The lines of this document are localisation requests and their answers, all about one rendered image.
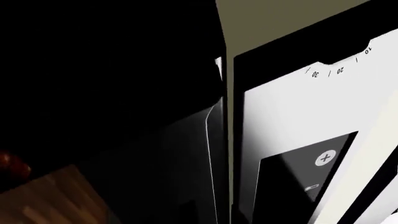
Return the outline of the black glass oven door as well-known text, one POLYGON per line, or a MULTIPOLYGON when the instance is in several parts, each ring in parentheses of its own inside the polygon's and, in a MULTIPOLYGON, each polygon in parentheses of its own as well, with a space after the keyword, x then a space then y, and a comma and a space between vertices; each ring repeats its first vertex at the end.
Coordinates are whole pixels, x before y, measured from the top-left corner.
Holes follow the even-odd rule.
POLYGON ((122 224, 229 224, 216 0, 0 0, 0 151, 122 224))

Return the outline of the oven with white control panel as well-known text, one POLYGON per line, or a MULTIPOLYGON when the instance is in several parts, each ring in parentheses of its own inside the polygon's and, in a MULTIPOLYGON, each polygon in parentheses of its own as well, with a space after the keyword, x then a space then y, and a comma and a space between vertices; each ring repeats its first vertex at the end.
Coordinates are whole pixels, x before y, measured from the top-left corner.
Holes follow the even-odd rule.
POLYGON ((234 205, 252 224, 260 161, 357 132, 308 224, 382 224, 398 210, 398 0, 369 0, 234 58, 234 205), (318 62, 331 36, 362 52, 318 62))

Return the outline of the silver cross-head screw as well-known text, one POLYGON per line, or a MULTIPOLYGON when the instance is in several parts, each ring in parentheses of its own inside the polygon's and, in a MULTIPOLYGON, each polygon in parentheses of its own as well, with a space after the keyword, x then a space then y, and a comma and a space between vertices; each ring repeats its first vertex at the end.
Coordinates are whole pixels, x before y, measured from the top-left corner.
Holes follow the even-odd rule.
POLYGON ((316 158, 315 165, 316 166, 324 166, 324 165, 328 164, 335 158, 336 154, 337 154, 337 152, 334 150, 329 150, 329 151, 323 152, 316 158))

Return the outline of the black timer knob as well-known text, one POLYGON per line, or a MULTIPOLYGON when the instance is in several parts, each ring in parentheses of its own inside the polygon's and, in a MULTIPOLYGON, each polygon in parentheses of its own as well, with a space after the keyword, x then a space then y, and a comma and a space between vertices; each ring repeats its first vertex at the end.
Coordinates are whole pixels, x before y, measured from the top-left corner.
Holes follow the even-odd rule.
POLYGON ((370 38, 365 35, 344 34, 329 37, 322 46, 318 62, 332 65, 365 50, 370 38))

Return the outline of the brown wooden board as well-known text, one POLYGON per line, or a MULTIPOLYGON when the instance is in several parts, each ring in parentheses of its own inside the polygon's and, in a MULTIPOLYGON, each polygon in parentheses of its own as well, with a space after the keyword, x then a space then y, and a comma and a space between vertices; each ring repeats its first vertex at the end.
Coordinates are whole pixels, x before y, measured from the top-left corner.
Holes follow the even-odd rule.
POLYGON ((0 194, 0 224, 122 224, 76 166, 0 194))

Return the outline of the dark red round object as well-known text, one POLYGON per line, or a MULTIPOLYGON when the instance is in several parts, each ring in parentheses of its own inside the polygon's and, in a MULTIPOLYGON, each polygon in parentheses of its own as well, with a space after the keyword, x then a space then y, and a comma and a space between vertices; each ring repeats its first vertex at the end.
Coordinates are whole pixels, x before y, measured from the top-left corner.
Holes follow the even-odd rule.
POLYGON ((27 180, 31 168, 20 157, 0 151, 0 177, 10 180, 27 180))

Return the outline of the dark grey metal bracket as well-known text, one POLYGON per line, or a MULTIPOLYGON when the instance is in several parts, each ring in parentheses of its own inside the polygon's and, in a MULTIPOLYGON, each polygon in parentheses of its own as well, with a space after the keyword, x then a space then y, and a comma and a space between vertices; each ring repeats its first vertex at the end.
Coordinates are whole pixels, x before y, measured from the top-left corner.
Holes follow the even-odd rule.
POLYGON ((259 164, 252 224, 308 224, 357 132, 264 158, 259 164), (324 166, 316 158, 337 152, 324 166))

